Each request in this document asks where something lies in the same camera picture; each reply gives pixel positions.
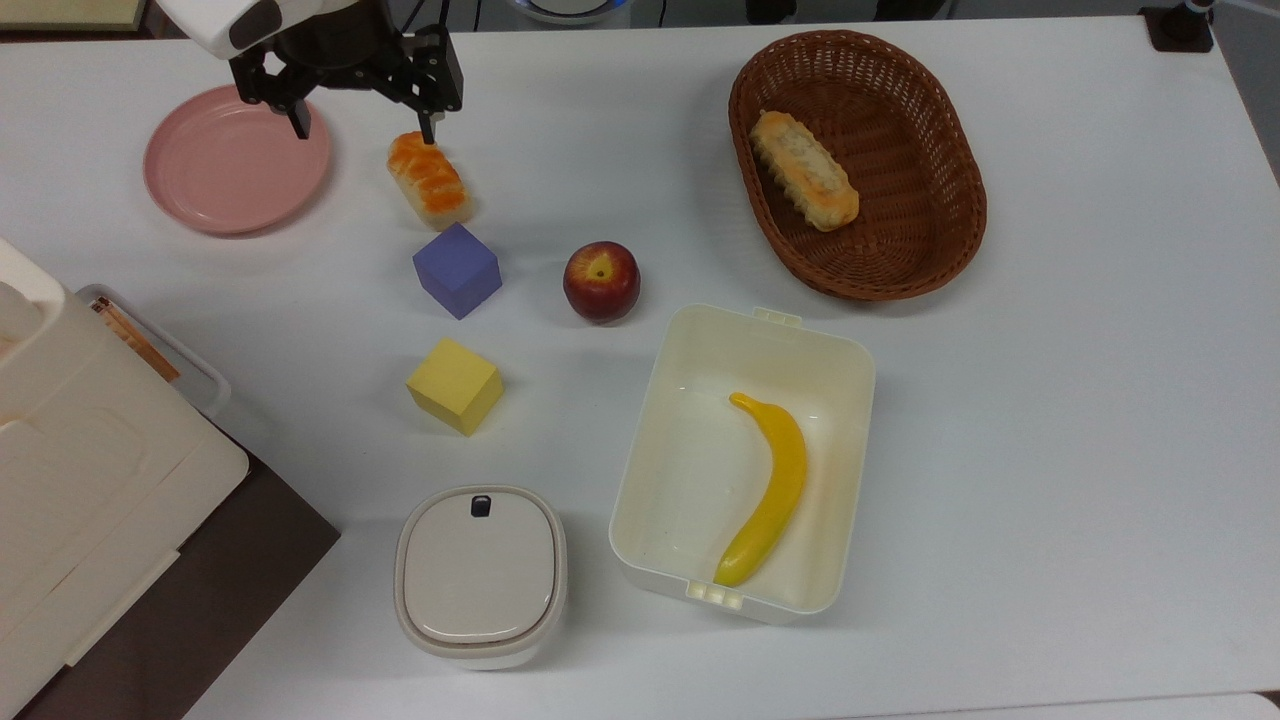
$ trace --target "blue foam cube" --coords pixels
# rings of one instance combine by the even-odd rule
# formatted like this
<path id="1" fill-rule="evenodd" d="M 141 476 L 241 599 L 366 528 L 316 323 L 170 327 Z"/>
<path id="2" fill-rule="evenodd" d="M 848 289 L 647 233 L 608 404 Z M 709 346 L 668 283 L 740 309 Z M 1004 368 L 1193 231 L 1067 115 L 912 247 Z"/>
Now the blue foam cube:
<path id="1" fill-rule="evenodd" d="M 460 320 L 502 287 L 498 256 L 461 224 L 419 250 L 413 268 L 422 290 Z"/>

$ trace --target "apple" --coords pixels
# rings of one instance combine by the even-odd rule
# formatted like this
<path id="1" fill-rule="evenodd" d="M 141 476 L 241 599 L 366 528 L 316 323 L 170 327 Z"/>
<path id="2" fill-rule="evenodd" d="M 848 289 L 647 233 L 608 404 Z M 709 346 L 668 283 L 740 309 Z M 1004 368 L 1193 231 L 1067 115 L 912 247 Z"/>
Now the apple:
<path id="1" fill-rule="evenodd" d="M 585 245 L 564 265 L 564 297 L 573 311 L 593 323 L 617 320 L 640 297 L 640 266 L 617 242 Z"/>

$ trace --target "wicker basket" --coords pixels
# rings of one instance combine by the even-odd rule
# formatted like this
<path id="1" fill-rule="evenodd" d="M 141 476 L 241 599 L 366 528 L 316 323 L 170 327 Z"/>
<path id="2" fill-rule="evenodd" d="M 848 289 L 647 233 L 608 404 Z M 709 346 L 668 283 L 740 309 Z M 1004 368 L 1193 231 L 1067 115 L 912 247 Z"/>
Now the wicker basket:
<path id="1" fill-rule="evenodd" d="M 852 223 L 805 224 L 751 152 L 764 110 L 794 115 L 845 168 L 861 196 Z M 755 218 L 809 287 L 850 300 L 913 297 L 946 284 L 978 251 L 987 225 L 978 165 L 942 86 L 902 50 L 852 31 L 782 38 L 739 73 L 728 114 Z"/>

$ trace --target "toy banana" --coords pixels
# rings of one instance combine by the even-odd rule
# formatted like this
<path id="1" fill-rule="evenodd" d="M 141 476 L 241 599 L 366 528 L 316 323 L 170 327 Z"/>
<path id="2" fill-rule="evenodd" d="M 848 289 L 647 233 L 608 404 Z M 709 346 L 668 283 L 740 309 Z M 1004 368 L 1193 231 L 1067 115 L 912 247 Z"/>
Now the toy banana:
<path id="1" fill-rule="evenodd" d="M 795 512 L 800 493 L 804 491 L 809 459 L 804 434 L 800 433 L 800 425 L 790 413 L 741 392 L 735 392 L 728 400 L 755 419 L 773 452 L 769 487 L 764 489 L 764 497 L 755 506 L 755 512 L 728 543 L 728 550 L 716 569 L 716 584 L 736 587 L 755 574 L 787 529 L 791 514 Z"/>

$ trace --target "white lidded container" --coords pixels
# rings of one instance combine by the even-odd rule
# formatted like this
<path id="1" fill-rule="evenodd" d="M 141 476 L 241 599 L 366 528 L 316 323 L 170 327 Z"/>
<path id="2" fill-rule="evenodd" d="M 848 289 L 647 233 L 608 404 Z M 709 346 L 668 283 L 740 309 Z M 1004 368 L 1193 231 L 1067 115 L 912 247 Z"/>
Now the white lidded container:
<path id="1" fill-rule="evenodd" d="M 248 457 L 0 240 L 0 717 L 74 665 Z"/>
<path id="2" fill-rule="evenodd" d="M 671 320 L 618 491 L 609 543 L 636 585 L 782 624 L 840 594 L 858 507 L 876 366 L 859 343 L 800 318 L 709 305 Z M 721 555 L 768 486 L 772 456 L 728 396 L 786 409 L 809 474 L 769 557 L 736 588 L 712 582 Z"/>
<path id="3" fill-rule="evenodd" d="M 532 492 L 468 486 L 428 498 L 396 552 L 396 616 L 420 648 L 471 670 L 529 661 L 568 588 L 564 528 Z"/>

